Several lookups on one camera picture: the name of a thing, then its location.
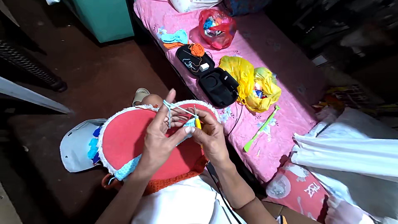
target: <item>green crochet hook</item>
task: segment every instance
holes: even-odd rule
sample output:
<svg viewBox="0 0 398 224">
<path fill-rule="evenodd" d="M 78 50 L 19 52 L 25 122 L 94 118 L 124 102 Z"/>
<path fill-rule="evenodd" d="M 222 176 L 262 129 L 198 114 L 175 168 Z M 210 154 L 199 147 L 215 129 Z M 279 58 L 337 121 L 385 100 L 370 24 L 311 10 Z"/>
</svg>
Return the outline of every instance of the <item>green crochet hook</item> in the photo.
<svg viewBox="0 0 398 224">
<path fill-rule="evenodd" d="M 275 110 L 272 112 L 272 114 L 268 117 L 267 121 L 261 126 L 261 128 L 257 131 L 257 133 L 253 136 L 253 138 L 246 143 L 246 145 L 243 147 L 245 152 L 248 152 L 250 147 L 252 146 L 253 141 L 257 138 L 257 136 L 264 130 L 264 128 L 269 124 L 271 119 L 274 117 L 276 112 L 280 110 L 281 108 L 278 105 L 275 105 Z"/>
</svg>

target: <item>sandal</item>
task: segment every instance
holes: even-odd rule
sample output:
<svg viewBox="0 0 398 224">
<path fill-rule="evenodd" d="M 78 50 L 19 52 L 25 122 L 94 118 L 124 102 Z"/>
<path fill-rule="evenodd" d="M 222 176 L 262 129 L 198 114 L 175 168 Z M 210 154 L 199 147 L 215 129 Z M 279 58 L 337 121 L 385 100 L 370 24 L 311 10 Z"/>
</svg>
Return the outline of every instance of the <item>sandal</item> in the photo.
<svg viewBox="0 0 398 224">
<path fill-rule="evenodd" d="M 133 100 L 133 106 L 135 106 L 135 102 L 137 101 L 141 102 L 144 99 L 144 97 L 148 96 L 149 94 L 150 94 L 149 91 L 145 88 L 137 89 Z"/>
</svg>

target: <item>fingernail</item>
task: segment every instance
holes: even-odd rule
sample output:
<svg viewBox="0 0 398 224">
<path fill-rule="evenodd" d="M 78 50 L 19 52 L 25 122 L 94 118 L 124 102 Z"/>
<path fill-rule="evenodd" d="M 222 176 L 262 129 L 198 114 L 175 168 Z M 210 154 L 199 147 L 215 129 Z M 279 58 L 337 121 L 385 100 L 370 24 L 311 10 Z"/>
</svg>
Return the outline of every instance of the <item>fingernail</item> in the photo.
<svg viewBox="0 0 398 224">
<path fill-rule="evenodd" d="M 186 132 L 187 134 L 192 134 L 194 131 L 195 131 L 195 128 L 194 128 L 194 127 L 186 127 L 186 128 L 185 128 L 185 132 Z"/>
</svg>

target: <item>person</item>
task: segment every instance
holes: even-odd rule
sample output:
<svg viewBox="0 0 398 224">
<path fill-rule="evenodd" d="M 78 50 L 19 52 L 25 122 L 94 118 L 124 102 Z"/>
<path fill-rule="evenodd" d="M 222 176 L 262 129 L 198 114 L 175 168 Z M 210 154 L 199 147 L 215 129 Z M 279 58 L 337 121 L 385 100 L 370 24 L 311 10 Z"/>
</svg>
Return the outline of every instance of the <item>person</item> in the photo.
<svg viewBox="0 0 398 224">
<path fill-rule="evenodd" d="M 172 89 L 166 101 L 173 102 L 175 96 L 176 91 Z M 167 138 L 164 134 L 168 129 L 168 109 L 160 97 L 146 97 L 138 104 L 159 104 L 161 107 L 146 130 L 142 157 L 96 224 L 276 223 L 236 171 L 235 165 L 229 159 L 223 127 L 210 113 L 197 109 L 196 113 L 203 122 L 202 129 L 180 128 Z M 178 116 L 181 112 L 172 111 L 172 126 L 183 125 Z M 207 170 L 197 177 L 142 196 L 152 175 L 168 159 L 176 143 L 182 141 L 187 134 L 192 134 L 195 141 L 203 146 L 205 156 L 213 165 L 229 204 L 223 202 Z M 227 206 L 233 208 L 233 214 Z"/>
</svg>

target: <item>pink mattress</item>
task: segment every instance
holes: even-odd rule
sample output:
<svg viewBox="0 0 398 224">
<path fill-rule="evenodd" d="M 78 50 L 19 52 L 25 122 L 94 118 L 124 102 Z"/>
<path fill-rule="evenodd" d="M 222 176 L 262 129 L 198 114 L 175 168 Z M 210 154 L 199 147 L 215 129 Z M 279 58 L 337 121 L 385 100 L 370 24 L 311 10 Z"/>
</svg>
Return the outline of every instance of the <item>pink mattress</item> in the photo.
<svg viewBox="0 0 398 224">
<path fill-rule="evenodd" d="M 163 27 L 167 33 L 184 29 L 190 43 L 200 42 L 206 47 L 197 32 L 200 10 L 179 13 L 167 0 L 137 0 L 134 3 L 134 11 L 156 39 L 158 28 Z M 243 107 L 241 118 L 229 137 L 246 167 L 264 184 L 276 173 L 281 157 L 291 151 L 294 144 L 293 134 L 305 134 L 315 125 L 316 121 L 309 104 L 316 103 L 322 96 L 325 80 L 318 68 L 264 13 L 234 19 L 237 32 L 231 46 L 219 51 L 208 50 L 216 66 L 224 55 L 243 57 L 255 68 L 267 67 L 276 73 L 278 85 L 282 89 L 282 95 L 277 102 L 281 110 L 276 113 L 264 133 L 256 139 L 248 153 L 243 152 L 243 146 L 266 121 L 273 107 L 263 113 L 253 113 Z M 168 60 L 179 71 L 196 97 L 210 102 L 198 86 L 197 80 L 176 57 L 177 48 L 163 49 Z M 225 134 L 234 126 L 241 108 L 234 103 L 218 110 Z"/>
</svg>

